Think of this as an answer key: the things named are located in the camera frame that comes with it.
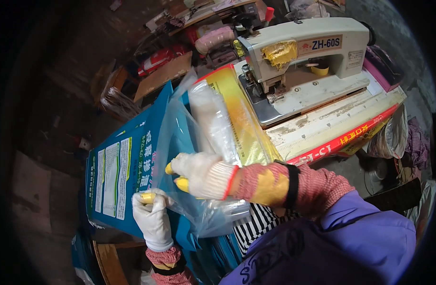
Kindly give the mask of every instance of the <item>pink checkered sleeve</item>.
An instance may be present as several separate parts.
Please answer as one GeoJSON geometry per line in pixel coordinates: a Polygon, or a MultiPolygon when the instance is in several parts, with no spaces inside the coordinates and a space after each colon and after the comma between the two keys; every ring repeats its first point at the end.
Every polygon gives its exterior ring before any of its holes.
{"type": "MultiPolygon", "coordinates": [[[[299,167],[299,184],[294,210],[309,218],[317,218],[343,195],[354,189],[343,176],[326,169],[299,167]]],[[[242,168],[236,198],[267,206],[284,206],[291,179],[288,168],[279,163],[267,166],[252,164],[242,168]]]]}
{"type": "MultiPolygon", "coordinates": [[[[181,250],[177,246],[173,246],[164,252],[154,252],[147,248],[145,254],[154,265],[171,265],[180,260],[181,250]]],[[[192,275],[191,271],[185,267],[183,272],[164,276],[158,273],[153,273],[151,277],[158,285],[196,285],[197,280],[192,275]]]]}
{"type": "Polygon", "coordinates": [[[303,216],[317,218],[346,193],[354,190],[346,178],[324,168],[299,167],[299,190],[295,209],[303,216]]]}

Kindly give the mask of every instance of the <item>purple cloth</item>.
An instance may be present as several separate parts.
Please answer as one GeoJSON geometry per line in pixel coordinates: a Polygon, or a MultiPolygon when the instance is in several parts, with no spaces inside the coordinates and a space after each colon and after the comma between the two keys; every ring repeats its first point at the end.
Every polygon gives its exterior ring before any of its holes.
{"type": "Polygon", "coordinates": [[[415,246],[410,220],[354,190],[320,221],[299,218],[256,239],[220,284],[393,284],[415,246]]]}
{"type": "Polygon", "coordinates": [[[430,151],[430,139],[426,138],[416,117],[408,121],[408,141],[405,151],[411,155],[415,166],[426,169],[428,166],[428,151],[430,151]]]}

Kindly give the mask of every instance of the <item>red bag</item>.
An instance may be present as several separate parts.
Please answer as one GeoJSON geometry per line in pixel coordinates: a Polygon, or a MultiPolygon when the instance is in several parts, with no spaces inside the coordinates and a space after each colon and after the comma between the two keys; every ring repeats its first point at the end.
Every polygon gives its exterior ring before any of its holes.
{"type": "MultiPolygon", "coordinates": [[[[186,46],[182,44],[172,45],[172,49],[178,56],[181,56],[190,51],[186,46]]],[[[152,54],[149,58],[147,58],[147,60],[145,60],[145,62],[143,62],[142,66],[144,67],[144,70],[146,72],[143,72],[143,70],[139,67],[137,69],[137,73],[140,77],[147,76],[148,74],[157,70],[174,58],[175,54],[168,47],[161,49],[152,54]]]]}

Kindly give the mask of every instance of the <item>glove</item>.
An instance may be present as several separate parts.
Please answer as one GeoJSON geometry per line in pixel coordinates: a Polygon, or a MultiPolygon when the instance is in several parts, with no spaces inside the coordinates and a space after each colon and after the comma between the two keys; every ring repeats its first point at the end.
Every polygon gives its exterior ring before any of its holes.
{"type": "Polygon", "coordinates": [[[167,165],[167,174],[179,174],[177,187],[192,196],[224,200],[231,188],[238,166],[222,161],[222,157],[205,152],[180,153],[167,165]]]}
{"type": "Polygon", "coordinates": [[[166,205],[171,203],[166,193],[160,189],[151,189],[134,193],[132,197],[133,217],[142,233],[147,247],[155,252],[163,252],[174,245],[170,231],[166,205]],[[142,196],[154,193],[153,204],[143,204],[142,196]]]}

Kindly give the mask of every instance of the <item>industrial sewing machine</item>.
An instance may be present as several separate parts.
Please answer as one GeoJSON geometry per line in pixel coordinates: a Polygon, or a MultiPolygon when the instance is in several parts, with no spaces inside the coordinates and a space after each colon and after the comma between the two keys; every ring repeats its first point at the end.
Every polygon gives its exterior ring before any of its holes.
{"type": "Polygon", "coordinates": [[[313,18],[238,37],[247,61],[239,80],[260,125],[271,127],[368,86],[361,71],[366,46],[374,43],[369,28],[352,18],[313,18]]]}

